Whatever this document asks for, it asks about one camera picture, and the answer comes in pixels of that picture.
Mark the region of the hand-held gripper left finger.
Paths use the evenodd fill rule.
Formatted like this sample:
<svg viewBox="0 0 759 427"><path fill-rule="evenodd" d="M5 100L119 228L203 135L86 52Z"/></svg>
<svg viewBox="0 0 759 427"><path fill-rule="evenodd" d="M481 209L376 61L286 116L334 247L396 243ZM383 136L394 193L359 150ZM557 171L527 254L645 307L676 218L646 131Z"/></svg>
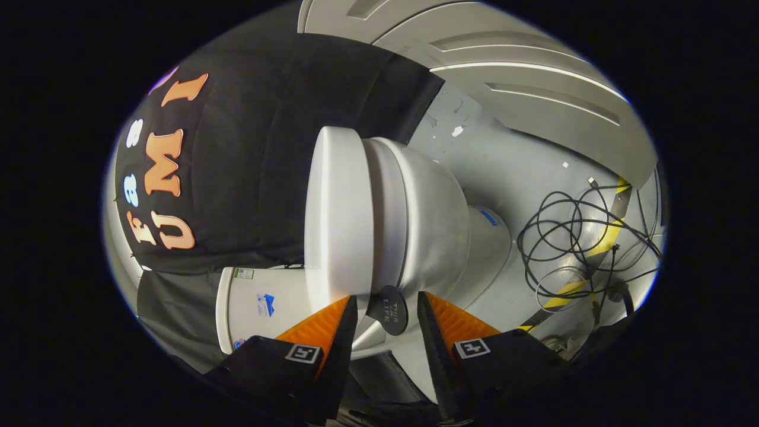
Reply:
<svg viewBox="0 0 759 427"><path fill-rule="evenodd" d="M324 426L339 411L357 323L357 297L341 298L279 337L248 338L203 380L276 426Z"/></svg>

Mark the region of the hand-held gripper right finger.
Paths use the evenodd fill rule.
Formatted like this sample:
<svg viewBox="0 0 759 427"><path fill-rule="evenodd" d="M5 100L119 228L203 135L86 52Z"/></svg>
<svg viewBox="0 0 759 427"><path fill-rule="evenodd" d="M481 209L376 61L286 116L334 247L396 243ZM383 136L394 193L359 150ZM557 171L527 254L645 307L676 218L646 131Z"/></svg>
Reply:
<svg viewBox="0 0 759 427"><path fill-rule="evenodd" d="M524 418L530 395L558 386L571 368L525 330L499 332L431 292L418 292L417 316L445 425Z"/></svg>

